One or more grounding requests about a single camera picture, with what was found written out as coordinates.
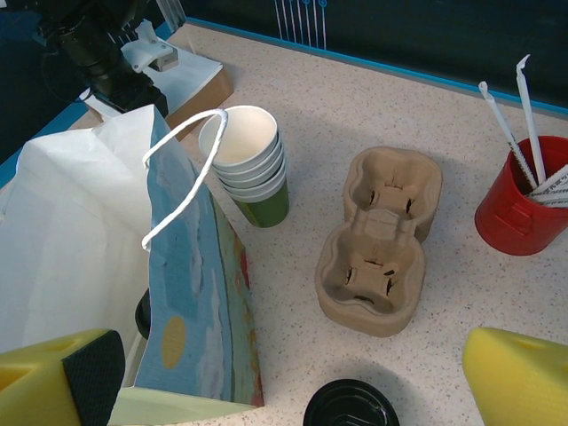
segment paper bag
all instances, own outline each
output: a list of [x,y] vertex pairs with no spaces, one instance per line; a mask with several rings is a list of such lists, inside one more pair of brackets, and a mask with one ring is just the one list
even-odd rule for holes
[[[187,422],[263,403],[244,248],[207,187],[149,255],[142,248],[195,183],[176,140],[144,168],[167,133],[147,106],[32,140],[0,194],[0,352],[116,329],[130,371],[111,424]],[[134,311],[148,286],[146,343]]]

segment white rope handle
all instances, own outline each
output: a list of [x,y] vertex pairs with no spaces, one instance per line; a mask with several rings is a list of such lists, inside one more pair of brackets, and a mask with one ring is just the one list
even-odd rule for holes
[[229,121],[229,115],[224,109],[220,108],[210,109],[209,111],[203,111],[202,113],[198,113],[193,117],[188,118],[181,124],[179,124],[174,130],[172,130],[170,133],[164,136],[160,140],[160,142],[152,146],[152,148],[150,148],[150,150],[147,153],[145,153],[144,156],[142,157],[142,162],[144,163],[144,167],[146,168],[146,170],[148,170],[148,168],[150,167],[149,166],[150,157],[154,155],[162,146],[166,145],[172,138],[174,138],[181,130],[185,129],[187,126],[212,115],[219,115],[221,117],[221,125],[217,130],[217,134],[215,136],[215,142],[213,143],[213,147],[211,147],[211,152],[209,153],[207,161],[205,161],[205,164],[203,165],[203,169],[201,169],[201,173],[199,174],[197,179],[195,179],[195,184],[193,185],[193,188],[191,189],[189,194],[185,197],[185,199],[181,201],[179,206],[177,206],[177,208],[174,211],[169,213],[158,225],[154,227],[154,229],[152,229],[152,231],[148,233],[146,237],[142,239],[142,247],[144,248],[144,250],[149,251],[148,246],[150,245],[150,241],[152,240],[152,238],[155,237],[157,234],[159,234],[161,231],[163,231],[163,229],[166,226],[168,226],[176,217],[181,215],[182,212],[185,209],[187,209],[187,206],[191,204],[193,198],[195,198],[195,195],[199,191],[199,188],[203,183],[203,180],[205,180],[205,177],[211,170],[211,165],[213,164],[213,160],[215,160],[215,157],[219,151],[219,146],[221,145],[221,138],[225,133],[225,129]]

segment blue countertop edge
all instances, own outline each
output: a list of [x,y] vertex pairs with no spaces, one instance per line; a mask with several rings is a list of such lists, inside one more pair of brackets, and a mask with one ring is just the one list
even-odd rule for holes
[[[230,28],[224,25],[214,24],[211,22],[207,22],[204,20],[197,20],[193,18],[188,18],[187,22],[198,25],[200,27],[215,29],[217,31],[221,31],[224,33],[233,34],[236,36],[242,36],[248,39],[257,40],[261,42],[266,42],[270,44],[274,44],[280,47],[284,47],[287,49],[292,49],[295,51],[302,51],[304,53],[310,53],[317,56],[323,56],[328,59],[338,60],[341,62],[347,62],[354,65],[359,65],[362,67],[369,67],[372,69],[380,70],[383,72],[395,74],[395,75],[403,75],[409,77],[411,79],[417,79],[424,82],[433,83],[436,85],[445,86],[448,88],[454,88],[458,91],[469,93],[471,95],[478,94],[477,86],[472,84],[460,83],[454,80],[449,80],[442,77],[436,77],[434,75],[428,75],[424,73],[418,73],[416,71],[412,71],[409,69],[404,69],[401,67],[394,67],[391,65],[382,64],[379,62],[373,62],[372,60],[367,59],[360,59],[355,58],[349,55],[344,55],[342,53],[336,53],[333,51],[323,51],[321,49],[317,49],[315,47],[305,46],[302,44],[288,42],[286,40],[279,40],[277,38],[272,38],[266,35],[259,35],[255,33],[251,33],[248,31],[244,31],[241,29]],[[167,39],[171,35],[171,31],[168,28],[167,24],[164,22],[161,24],[156,30],[156,34],[163,39]],[[497,98],[501,99],[508,103],[519,104],[520,98],[518,96],[509,95],[508,93],[503,93],[499,91],[492,91],[492,94]],[[549,112],[552,114],[557,115],[565,115],[568,116],[568,108],[563,108],[561,106],[554,106],[544,102],[539,101],[532,101],[532,106],[536,109],[539,109],[544,112]],[[67,108],[65,108],[57,117],[51,120],[42,130],[40,130],[34,138],[50,135],[52,133],[57,133],[59,131],[64,131],[69,128],[74,122],[76,122],[79,118],[81,118],[87,112],[87,107],[85,104],[71,104]],[[0,164],[0,188],[5,186],[16,174],[16,167],[18,164],[18,157],[20,156],[19,149],[15,152],[8,160]]]

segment cup rim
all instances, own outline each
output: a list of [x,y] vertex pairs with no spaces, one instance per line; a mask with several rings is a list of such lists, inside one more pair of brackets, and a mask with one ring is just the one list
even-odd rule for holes
[[277,193],[282,188],[284,183],[286,182],[286,179],[287,179],[286,164],[284,164],[283,167],[280,167],[280,169],[283,170],[283,172],[281,173],[281,176],[279,176],[277,179],[275,179],[272,182],[270,189],[268,189],[268,190],[266,190],[262,193],[256,193],[256,194],[251,194],[251,195],[238,195],[236,193],[231,193],[230,191],[227,191],[224,186],[223,186],[223,189],[235,201],[253,203],[253,202],[260,202],[260,201],[267,200],[270,197],[272,197],[275,193]]
[[[237,169],[241,166],[246,165],[249,162],[253,162],[259,156],[261,156],[266,151],[267,148],[269,148],[270,146],[272,146],[274,144],[274,141],[278,142],[279,136],[280,136],[279,132],[278,132],[278,123],[276,122],[276,119],[274,118],[274,116],[271,113],[269,113],[268,111],[266,111],[264,108],[262,108],[260,106],[256,106],[256,105],[235,105],[235,106],[229,106],[228,108],[224,108],[224,110],[229,114],[231,111],[234,111],[234,110],[237,110],[237,109],[245,109],[245,108],[255,109],[257,111],[261,111],[261,112],[268,115],[268,117],[272,121],[273,128],[274,128],[274,132],[272,134],[270,141],[262,149],[260,149],[260,151],[258,151],[256,154],[254,154],[252,157],[249,157],[246,160],[243,160],[241,162],[219,162],[217,160],[213,160],[213,165],[217,165],[220,168]],[[203,124],[203,126],[201,127],[201,130],[199,132],[198,138],[197,138],[197,142],[198,142],[199,148],[201,150],[201,153],[206,157],[209,156],[211,151],[209,149],[209,151],[207,153],[204,152],[201,135],[202,135],[203,131],[205,130],[205,128],[208,126],[208,124],[210,124],[215,119],[216,119],[216,117],[212,116]]]
[[241,170],[241,171],[226,171],[226,170],[222,170],[222,169],[218,169],[217,167],[215,167],[215,163],[213,163],[213,169],[215,170],[215,172],[221,177],[221,178],[227,178],[227,179],[231,179],[231,180],[238,180],[238,176],[239,175],[243,175],[245,173],[254,173],[255,170],[260,169],[262,166],[265,166],[267,163],[271,162],[271,156],[272,153],[277,152],[276,153],[276,158],[278,158],[278,156],[280,155],[280,152],[284,153],[284,147],[282,146],[281,142],[280,142],[280,135],[278,137],[278,141],[276,146],[273,148],[273,150],[266,155],[266,158],[264,160],[262,160],[260,163],[258,163],[257,165],[255,165],[254,167],[250,168],[250,169],[246,169],[246,170]]
[[[236,186],[232,186],[231,183],[237,183],[237,184],[244,184],[244,185],[246,185],[246,184],[249,184],[249,183],[251,183],[251,182],[253,182],[253,181],[255,181],[256,179],[259,179],[259,178],[268,178],[268,179],[265,180],[264,182],[261,182],[260,185],[263,185],[264,183],[268,182],[272,176],[275,176],[275,175],[280,171],[280,167],[282,166],[282,163],[283,163],[284,161],[285,161],[285,160],[284,160],[284,152],[283,152],[282,150],[280,150],[278,156],[277,156],[276,159],[273,161],[273,163],[270,164],[270,165],[266,168],[266,170],[264,170],[262,173],[259,173],[259,174],[255,175],[254,177],[250,177],[250,178],[248,178],[248,179],[239,180],[239,179],[228,179],[228,178],[226,178],[226,177],[217,175],[217,178],[221,181],[221,183],[226,184],[226,185],[228,185],[228,186],[230,186],[230,187],[232,187],[232,188],[235,188],[235,189],[246,189],[246,188],[237,188]],[[278,167],[276,168],[276,170],[272,170],[272,173],[268,173],[269,171],[271,171],[272,165],[273,165],[273,164],[276,164],[276,163],[278,163]]]

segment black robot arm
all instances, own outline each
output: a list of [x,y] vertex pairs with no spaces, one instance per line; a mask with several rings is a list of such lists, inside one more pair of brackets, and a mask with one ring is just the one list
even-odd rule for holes
[[0,0],[0,10],[34,11],[47,47],[64,51],[92,93],[120,112],[155,104],[167,115],[164,95],[132,70],[110,34],[142,20],[146,0]]

